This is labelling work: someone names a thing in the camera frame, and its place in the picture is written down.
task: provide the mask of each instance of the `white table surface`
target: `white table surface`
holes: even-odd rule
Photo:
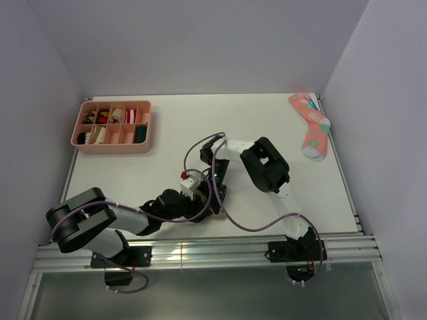
[[[179,190],[185,152],[200,139],[225,131],[228,139],[254,141],[267,137],[290,166],[294,195],[302,213],[320,233],[357,232],[330,142],[328,156],[315,162],[302,154],[307,133],[306,120],[290,105],[290,94],[244,95],[156,95],[96,97],[94,101],[149,100],[153,107],[151,150],[137,155],[77,154],[67,199],[91,187],[105,196],[137,206],[155,199],[164,189]],[[312,99],[317,103],[314,94]],[[205,169],[199,148],[189,156],[189,168]],[[224,183],[228,194],[224,204],[232,217],[246,227],[261,227],[278,217],[268,196],[255,188],[244,166],[231,163]],[[247,233],[224,216],[201,223],[164,223],[144,239],[199,239],[283,235],[283,224]],[[134,238],[125,233],[128,239]]]

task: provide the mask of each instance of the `white enclosure wall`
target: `white enclosure wall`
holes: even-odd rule
[[[405,319],[427,315],[427,2],[371,0],[324,93],[344,172]]]
[[[81,94],[24,0],[0,4],[0,318],[14,319],[71,159]]]
[[[368,0],[28,0],[87,96],[322,92]]]

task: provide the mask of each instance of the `purple cable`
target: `purple cable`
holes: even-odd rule
[[[218,151],[227,143],[227,141],[225,140],[223,143],[220,144],[220,146],[215,150],[215,152],[213,153],[213,157],[212,157],[212,177],[215,177],[215,162],[216,162],[216,155],[218,154]],[[314,233],[316,234],[316,237],[319,241],[319,248],[320,248],[320,262],[319,262],[319,266],[316,270],[316,272],[313,274],[313,277],[310,278],[310,280],[308,281],[304,281],[305,284],[311,283],[314,278],[317,277],[318,273],[320,272],[320,269],[322,268],[322,264],[323,264],[323,247],[322,247],[322,240],[320,239],[320,235],[318,233],[318,230],[316,229],[316,227],[314,227],[313,223],[308,220],[306,217],[304,217],[303,215],[299,214],[299,213],[288,213],[287,215],[282,215],[281,217],[277,218],[276,220],[268,223],[267,225],[257,228],[257,229],[250,229],[247,227],[244,227],[243,225],[240,225],[239,223],[237,223],[235,220],[233,220],[233,218],[230,216],[230,214],[227,212],[226,208],[224,207],[224,204],[221,201],[221,197],[220,197],[220,193],[218,192],[218,187],[216,185],[216,180],[212,179],[213,181],[213,190],[215,192],[215,196],[216,199],[218,201],[218,204],[221,207],[222,212],[224,213],[224,215],[239,229],[242,229],[244,231],[247,232],[259,232],[259,231],[263,231],[266,230],[268,228],[270,228],[272,225],[275,225],[277,222],[287,218],[287,217],[294,217],[294,216],[298,216],[301,217],[303,220],[305,220],[310,227],[313,228]]]
[[[66,220],[68,220],[68,219],[70,219],[72,216],[74,216],[74,215],[76,215],[76,214],[78,214],[79,212],[81,212],[82,210],[84,210],[84,209],[87,209],[87,208],[90,208],[90,207],[94,207],[94,206],[96,206],[96,205],[111,205],[111,206],[117,206],[117,207],[119,207],[119,208],[121,208],[121,209],[125,209],[125,210],[128,210],[128,211],[132,211],[132,212],[135,212],[135,213],[139,213],[139,212],[141,212],[141,213],[143,213],[144,215],[146,215],[147,217],[151,217],[151,218],[153,218],[153,219],[157,219],[157,220],[159,220],[159,221],[162,221],[162,222],[170,222],[170,223],[184,223],[184,222],[190,222],[190,221],[193,221],[194,219],[197,219],[203,212],[205,212],[205,210],[209,207],[209,205],[210,205],[210,202],[211,202],[211,194],[212,194],[212,188],[211,188],[211,185],[210,185],[210,183],[209,183],[209,179],[201,172],[201,171],[199,171],[199,170],[197,170],[197,169],[188,169],[188,170],[185,170],[185,172],[196,172],[196,173],[199,173],[202,177],[203,177],[203,179],[205,179],[205,181],[207,182],[207,188],[208,188],[208,190],[209,190],[209,195],[208,195],[208,197],[207,197],[207,202],[206,202],[206,204],[205,204],[205,207],[197,214],[197,215],[195,215],[195,216],[193,216],[193,217],[191,217],[191,218],[189,218],[189,219],[185,219],[185,220],[168,220],[168,219],[163,219],[163,218],[160,218],[160,217],[156,217],[155,215],[152,215],[152,214],[150,214],[150,213],[146,213],[146,212],[143,212],[141,209],[135,209],[135,208],[132,208],[132,207],[128,207],[128,206],[126,206],[126,205],[117,205],[117,203],[114,203],[114,202],[111,202],[111,201],[95,201],[95,202],[91,202],[91,203],[86,203],[85,205],[82,205],[82,206],[80,206],[80,207],[78,207],[78,208],[76,208],[76,209],[74,209],[74,210],[72,210],[70,213],[68,213],[68,214],[66,214],[66,216],[64,216],[62,219],[60,219],[59,221],[58,221],[58,223],[53,227],[53,229],[52,229],[52,232],[51,232],[51,240],[52,241],[54,241],[55,240],[55,238],[56,238],[56,235],[57,235],[57,233],[58,233],[58,230],[59,230],[59,227],[66,221]],[[114,263],[113,261],[111,261],[111,260],[109,260],[107,257],[104,257],[103,255],[101,255],[101,254],[99,254],[99,253],[97,253],[100,257],[101,257],[101,259],[103,259],[106,263],[108,263],[109,265],[112,265],[112,266],[114,266],[114,267],[117,267],[117,268],[120,268],[120,269],[122,269],[122,270],[125,270],[125,271],[129,271],[130,273],[133,273],[133,274],[136,274],[136,275],[139,275],[140,277],[143,277],[145,280],[146,280],[146,283],[145,283],[145,285],[143,285],[142,287],[140,287],[139,289],[135,289],[135,290],[119,290],[119,289],[116,289],[116,288],[114,288],[114,287],[110,287],[109,289],[110,290],[112,290],[112,291],[114,291],[114,292],[117,292],[117,293],[137,293],[137,292],[140,292],[140,291],[142,291],[142,290],[144,290],[147,286],[148,286],[148,276],[147,275],[145,275],[144,273],[142,273],[142,272],[140,272],[140,271],[137,271],[137,270],[133,270],[133,269],[129,269],[129,268],[127,268],[127,267],[124,267],[124,266],[121,266],[121,265],[118,265],[118,264],[116,264],[116,263]]]
[[[191,152],[191,150],[193,150],[195,147],[197,147],[200,143],[202,143],[203,141],[206,141],[206,140],[208,140],[209,138],[213,138],[213,137],[216,137],[217,135],[222,135],[222,136],[226,136],[226,133],[225,132],[218,132],[218,133],[215,133],[215,134],[213,134],[213,135],[208,135],[206,138],[203,138],[202,140],[200,140],[199,142],[197,142],[197,143],[195,143],[191,148],[189,148],[189,150],[187,151],[187,153],[185,154],[185,157],[184,157],[184,171],[187,171],[187,157],[188,157],[188,155],[189,155],[189,153]]]
[[[118,205],[118,207],[121,208],[121,209],[125,209],[125,210],[128,210],[128,211],[135,212],[135,213],[142,213],[142,214],[146,215],[147,217],[151,217],[151,218],[156,219],[156,220],[161,221],[161,222],[184,223],[184,222],[190,222],[190,221],[193,221],[194,219],[197,219],[203,212],[206,211],[206,209],[210,205],[210,202],[211,202],[211,190],[212,190],[212,188],[211,188],[211,185],[209,183],[209,179],[201,171],[199,171],[197,169],[188,169],[188,170],[185,170],[185,172],[196,172],[196,173],[199,173],[203,177],[203,179],[205,179],[205,181],[207,182],[207,188],[209,190],[209,195],[207,196],[207,202],[206,202],[205,206],[203,207],[203,209],[197,215],[195,215],[195,216],[193,216],[193,217],[191,217],[189,219],[185,219],[185,220],[169,220],[169,219],[163,219],[163,218],[160,218],[160,217],[156,217],[155,215],[152,215],[150,213],[146,213],[146,212],[142,211],[141,209],[135,209],[133,207],[128,207],[127,205]],[[90,208],[90,207],[94,207],[96,205],[111,205],[111,206],[115,207],[115,206],[117,206],[117,203],[111,202],[111,201],[95,201],[95,202],[86,203],[85,205],[82,205],[82,206],[80,206],[80,207],[72,210],[70,213],[66,214],[66,216],[64,216],[62,219],[60,219],[58,221],[58,223],[53,227],[52,232],[51,232],[51,240],[52,241],[55,240],[56,234],[57,234],[57,232],[59,230],[59,227],[66,220],[68,220],[72,216],[76,215],[81,210],[84,210],[84,209],[87,209],[87,208]]]
[[[117,263],[114,263],[113,261],[111,261],[108,258],[104,257],[103,255],[100,255],[99,253],[98,253],[98,255],[99,255],[99,257],[101,259],[103,259],[109,265],[111,265],[113,267],[116,267],[116,268],[120,268],[120,269],[125,270],[125,271],[129,271],[130,273],[132,273],[134,275],[139,275],[140,277],[142,277],[142,278],[145,279],[145,284],[142,287],[138,288],[138,289],[134,289],[134,290],[119,290],[119,289],[116,289],[115,287],[108,287],[109,290],[114,291],[116,293],[137,293],[137,292],[143,291],[148,286],[149,280],[148,280],[148,276],[145,273],[142,273],[141,271],[138,271],[138,270],[135,270],[135,269],[129,269],[127,267],[124,267],[123,265],[118,265]]]

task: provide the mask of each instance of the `purple wire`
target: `purple wire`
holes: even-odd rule
[[[111,202],[111,201],[95,201],[95,202],[91,202],[91,203],[86,203],[85,205],[82,205],[82,206],[80,206],[80,207],[72,210],[70,213],[66,214],[62,219],[60,219],[58,221],[58,223],[52,229],[51,240],[52,241],[55,240],[56,235],[58,233],[58,230],[59,230],[60,226],[66,220],[70,219],[72,216],[78,214],[82,210],[90,208],[90,207],[94,207],[96,205],[117,206],[117,207],[119,207],[121,209],[125,209],[125,210],[132,211],[132,212],[135,212],[135,213],[141,212],[144,215],[146,215],[147,217],[151,217],[153,219],[157,219],[159,221],[169,222],[169,223],[184,223],[184,222],[190,222],[190,221],[193,221],[194,219],[197,219],[210,206],[211,197],[212,197],[211,196],[211,194],[212,194],[212,188],[211,188],[211,185],[209,183],[209,179],[201,171],[199,171],[197,169],[188,169],[188,170],[185,170],[185,172],[196,172],[196,173],[199,173],[203,177],[203,179],[205,179],[205,181],[207,182],[207,188],[209,190],[209,195],[207,196],[207,202],[205,204],[205,207],[203,207],[203,209],[197,215],[195,215],[195,216],[193,216],[193,217],[191,217],[189,219],[185,219],[185,220],[168,220],[168,219],[163,219],[163,218],[160,218],[160,217],[156,217],[155,215],[152,215],[150,213],[146,213],[146,212],[142,211],[141,209],[138,210],[138,209],[135,209],[135,208],[132,208],[132,207],[128,207],[126,205],[117,205],[117,203],[114,203],[114,202]],[[119,290],[119,289],[116,289],[114,287],[110,287],[109,288],[110,290],[112,290],[114,292],[117,292],[117,293],[137,293],[137,292],[140,292],[140,291],[144,290],[148,286],[148,276],[146,274],[144,274],[144,273],[142,273],[140,271],[137,271],[137,270],[129,269],[129,268],[124,267],[122,265],[118,265],[118,264],[114,263],[113,261],[109,260],[107,257],[104,257],[102,254],[100,254],[100,253],[97,253],[97,254],[101,257],[101,259],[103,259],[109,265],[112,265],[114,267],[120,268],[120,269],[125,270],[125,271],[129,271],[130,273],[139,275],[140,277],[143,277],[146,280],[145,285],[143,285],[142,287],[140,287],[138,289],[135,289],[135,290]]]
[[[109,265],[111,265],[113,267],[116,267],[116,268],[120,268],[120,269],[125,270],[125,271],[129,271],[130,273],[132,273],[134,275],[139,275],[140,277],[142,277],[142,278],[145,279],[145,284],[142,287],[138,288],[138,289],[134,289],[134,290],[119,290],[119,289],[117,289],[115,287],[108,287],[109,290],[114,291],[116,293],[137,293],[137,292],[143,291],[148,286],[149,279],[148,279],[148,276],[145,273],[142,273],[141,271],[138,271],[138,270],[135,270],[135,269],[129,269],[127,267],[124,267],[123,265],[118,265],[117,263],[114,263],[113,261],[109,260],[108,258],[104,257],[103,255],[101,255],[99,253],[98,253],[98,255],[99,255],[99,257],[101,259],[103,259]]]
[[[184,157],[184,171],[187,171],[187,157],[188,157],[188,155],[189,155],[189,153],[191,152],[191,150],[193,150],[195,147],[197,147],[200,143],[202,143],[203,141],[206,141],[206,140],[208,140],[209,138],[213,138],[213,137],[216,137],[217,135],[222,135],[222,136],[226,136],[226,133],[225,132],[218,132],[218,133],[215,133],[215,134],[213,134],[213,135],[208,135],[206,138],[203,138],[202,140],[200,140],[199,142],[197,142],[197,143],[195,143],[191,148],[189,148],[189,150],[187,151],[187,153],[185,154],[185,157]]]
[[[210,206],[210,202],[211,202],[211,185],[209,183],[209,179],[199,170],[197,169],[188,169],[185,170],[185,172],[196,172],[199,173],[203,179],[205,179],[205,181],[207,182],[207,188],[209,190],[209,195],[207,196],[207,202],[205,204],[205,206],[203,207],[203,209],[195,216],[189,218],[189,219],[185,219],[185,220],[169,220],[169,219],[164,219],[161,217],[156,217],[155,215],[152,215],[151,213],[146,213],[144,211],[142,211],[141,209],[135,209],[133,207],[128,207],[127,205],[118,205],[119,208],[121,209],[125,209],[128,211],[132,211],[134,213],[142,213],[144,215],[146,215],[147,217],[151,217],[153,219],[156,219],[158,221],[161,222],[169,222],[169,223],[184,223],[184,222],[190,222],[193,221],[194,219],[197,219],[203,212],[206,211],[206,209]],[[66,216],[64,216],[62,219],[60,219],[58,221],[58,223],[53,227],[52,232],[51,232],[51,240],[54,241],[57,235],[57,232],[60,228],[60,226],[68,219],[70,219],[72,216],[76,215],[77,213],[79,213],[80,211],[90,208],[90,207],[94,207],[96,205],[111,205],[111,206],[117,206],[117,203],[115,202],[111,202],[111,201],[95,201],[95,202],[90,202],[90,203],[86,203],[85,205],[82,205],[74,210],[72,210],[70,213],[66,214]]]
[[[225,140],[223,143],[221,143],[218,148],[215,150],[215,152],[213,153],[213,157],[212,157],[212,177],[215,177],[215,163],[216,163],[216,155],[218,154],[218,151],[227,143],[227,140]],[[277,218],[276,220],[268,223],[267,225],[257,228],[257,229],[250,229],[247,227],[244,227],[243,225],[240,225],[239,223],[237,223],[231,216],[230,214],[227,212],[226,208],[224,207],[224,204],[221,201],[221,197],[220,197],[220,193],[218,192],[218,187],[216,185],[216,180],[212,179],[213,181],[213,190],[215,192],[215,196],[216,199],[218,201],[218,204],[221,207],[222,212],[224,213],[224,215],[239,229],[247,231],[247,232],[259,232],[259,231],[263,231],[266,230],[268,228],[270,228],[272,225],[275,225],[277,222],[287,218],[287,217],[294,217],[294,216],[298,216],[301,217],[303,220],[305,220],[310,227],[313,228],[314,233],[316,234],[316,237],[319,241],[319,248],[320,248],[320,262],[319,262],[319,266],[316,270],[316,272],[313,274],[313,277],[310,278],[310,280],[308,281],[304,281],[305,284],[311,283],[317,276],[318,273],[320,272],[320,269],[322,268],[322,264],[323,264],[323,247],[322,247],[322,240],[320,239],[320,235],[318,233],[318,230],[316,229],[316,227],[314,227],[313,223],[308,220],[306,217],[304,217],[303,215],[299,214],[299,213],[288,213],[287,215],[282,215],[281,217]]]

